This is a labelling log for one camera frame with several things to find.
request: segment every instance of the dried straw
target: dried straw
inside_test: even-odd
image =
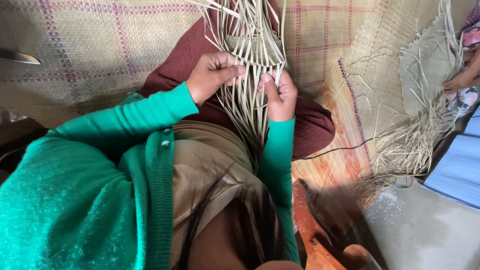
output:
[[[247,69],[244,78],[236,79],[233,86],[221,87],[219,100],[239,130],[242,141],[251,146],[249,155],[256,171],[268,131],[267,97],[264,86],[258,93],[257,85],[263,74],[272,74],[274,70],[276,85],[280,81],[280,74],[287,65],[283,46],[285,22],[282,20],[281,33],[272,30],[272,24],[280,25],[280,22],[267,0],[206,0],[210,6],[186,1],[199,5],[205,29],[210,29],[214,41],[205,37],[219,50],[235,55],[237,64]],[[285,18],[285,5],[286,0],[282,18]],[[207,9],[216,11],[216,23],[211,21]],[[268,13],[275,21],[270,20]]]
[[[450,75],[453,77],[463,68],[463,51],[460,42],[455,37],[450,0],[440,1],[438,13],[439,17],[443,16],[445,25],[445,35],[438,37],[446,39],[447,45],[442,50],[444,52],[452,51],[455,57],[454,72]],[[421,60],[425,57],[428,56],[422,56],[420,50],[418,55],[415,55],[420,67]],[[433,99],[426,98],[423,92],[428,89],[429,85],[422,69],[420,72],[421,76],[416,81],[418,89],[416,91],[411,89],[411,91],[423,106],[422,110],[416,117],[396,115],[405,116],[406,120],[380,135],[374,135],[377,156],[372,160],[372,166],[375,173],[372,178],[365,179],[360,185],[370,190],[365,203],[374,198],[378,191],[393,184],[399,177],[420,176],[430,171],[434,144],[454,129],[456,118],[446,112],[445,96],[443,93],[439,93]]]

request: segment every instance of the black cable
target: black cable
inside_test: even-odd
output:
[[[470,118],[476,118],[476,117],[480,117],[480,115],[472,116],[472,117],[470,117]],[[387,135],[390,135],[390,134],[392,134],[392,133],[394,133],[394,132],[395,132],[395,131],[392,131],[392,132],[389,132],[389,133],[387,133],[387,134],[383,134],[383,135],[381,135],[381,136],[387,136]],[[319,154],[319,155],[316,155],[316,156],[313,156],[313,157],[304,158],[303,160],[316,159],[316,158],[318,158],[318,157],[321,157],[321,156],[323,156],[323,155],[326,155],[326,154],[328,154],[328,153],[330,153],[330,152],[337,151],[337,150],[344,150],[344,149],[353,150],[353,149],[357,149],[357,148],[363,146],[364,144],[366,144],[367,142],[369,142],[369,141],[371,141],[371,140],[373,140],[373,139],[375,139],[375,138],[379,138],[379,137],[381,137],[381,136],[372,137],[372,138],[370,138],[370,139],[362,142],[361,144],[359,144],[359,145],[357,145],[357,146],[355,146],[355,147],[340,147],[340,148],[335,148],[335,149],[326,151],[325,153],[322,153],[322,154]]]

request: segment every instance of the black hair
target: black hair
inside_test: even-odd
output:
[[[196,236],[203,213],[210,203],[215,191],[227,174],[229,168],[218,174],[214,183],[202,195],[193,208],[185,240],[175,270],[188,270],[190,249]],[[254,270],[271,260],[285,259],[285,242],[282,222],[277,218],[276,207],[265,186],[258,194],[247,185],[237,194],[239,200],[237,215],[229,215],[230,237],[234,250],[247,270]]]

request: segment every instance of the woven palm leaf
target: woven palm leaf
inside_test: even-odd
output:
[[[280,25],[280,21],[266,0],[206,0],[211,5],[186,1],[199,6],[205,19],[205,30],[212,32],[214,40],[205,37],[220,51],[232,53],[238,65],[246,67],[243,78],[235,79],[233,86],[221,87],[218,99],[243,142],[250,146],[249,158],[256,171],[268,130],[267,97],[263,87],[261,93],[257,91],[257,85],[263,74],[272,74],[274,70],[277,70],[274,79],[278,85],[281,71],[287,65],[283,34],[272,30],[272,25]],[[216,12],[215,22],[212,22],[208,9]],[[269,12],[275,21],[270,19]],[[283,21],[279,29],[283,32]]]

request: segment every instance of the knife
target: knife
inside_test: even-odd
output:
[[[30,55],[26,55],[20,52],[14,52],[8,49],[0,49],[0,59],[11,60],[15,62],[41,65],[40,61]]]

